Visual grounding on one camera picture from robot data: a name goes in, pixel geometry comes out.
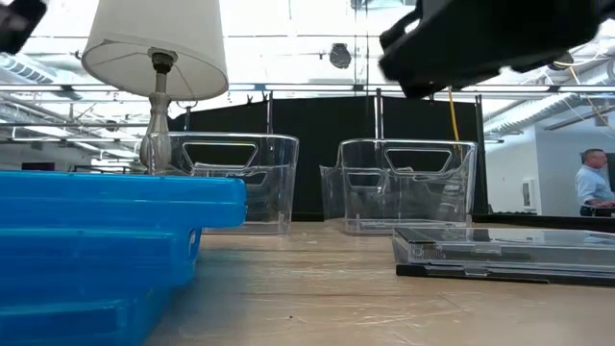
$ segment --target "table surface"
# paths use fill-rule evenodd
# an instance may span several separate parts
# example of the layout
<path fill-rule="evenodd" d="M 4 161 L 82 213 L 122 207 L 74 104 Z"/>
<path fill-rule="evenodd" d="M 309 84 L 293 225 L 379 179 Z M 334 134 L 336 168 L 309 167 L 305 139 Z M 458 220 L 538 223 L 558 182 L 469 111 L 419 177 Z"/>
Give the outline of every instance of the table surface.
<path fill-rule="evenodd" d="M 395 275 L 388 237 L 206 235 L 148 345 L 607 346 L 615 289 Z"/>

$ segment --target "stacked blue trays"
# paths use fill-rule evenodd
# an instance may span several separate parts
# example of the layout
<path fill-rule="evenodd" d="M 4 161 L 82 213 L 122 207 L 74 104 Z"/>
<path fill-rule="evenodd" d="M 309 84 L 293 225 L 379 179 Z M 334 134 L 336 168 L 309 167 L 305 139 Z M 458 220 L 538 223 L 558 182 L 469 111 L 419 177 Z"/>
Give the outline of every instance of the stacked blue trays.
<path fill-rule="evenodd" d="M 3 346 L 142 344 L 201 228 L 246 213 L 233 179 L 5 171 L 0 191 Z"/>

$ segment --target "ceiling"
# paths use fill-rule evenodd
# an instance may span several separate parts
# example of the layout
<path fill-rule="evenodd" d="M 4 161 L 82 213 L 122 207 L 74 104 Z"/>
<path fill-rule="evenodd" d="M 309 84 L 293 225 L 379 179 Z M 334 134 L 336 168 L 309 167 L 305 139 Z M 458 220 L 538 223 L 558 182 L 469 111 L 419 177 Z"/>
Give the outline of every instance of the ceiling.
<path fill-rule="evenodd" d="M 365 4 L 355 11 L 351 2 Z M 51 0 L 48 14 L 19 55 L 29 65 L 52 76 L 54 84 L 98 83 L 89 77 L 79 61 L 86 46 L 97 0 Z M 413 9 L 408 0 L 221 0 L 225 49 L 232 84 L 385 84 L 377 66 L 382 54 L 378 35 Z M 327 58 L 335 43 L 345 43 L 353 62 L 347 69 L 333 67 Z M 615 22 L 603 25 L 591 43 L 573 50 L 578 73 L 604 63 L 615 54 Z M 504 71 L 487 84 L 563 84 L 571 80 L 569 71 L 554 72 L 546 67 L 519 74 Z M 23 83 L 8 73 L 0 73 L 4 83 Z M 197 109 L 225 107 L 246 102 L 250 92 L 231 91 L 214 100 L 199 103 Z M 317 97 L 323 92 L 282 92 L 276 97 Z M 18 97 L 59 114 L 79 116 L 81 121 L 144 122 L 149 116 L 147 99 L 118 92 L 81 93 L 72 103 L 56 94 L 20 92 Z M 511 99 L 485 100 L 489 115 L 514 103 Z M 184 110 L 173 104 L 170 115 Z M 144 128 L 121 129 L 100 136 L 137 138 Z"/>

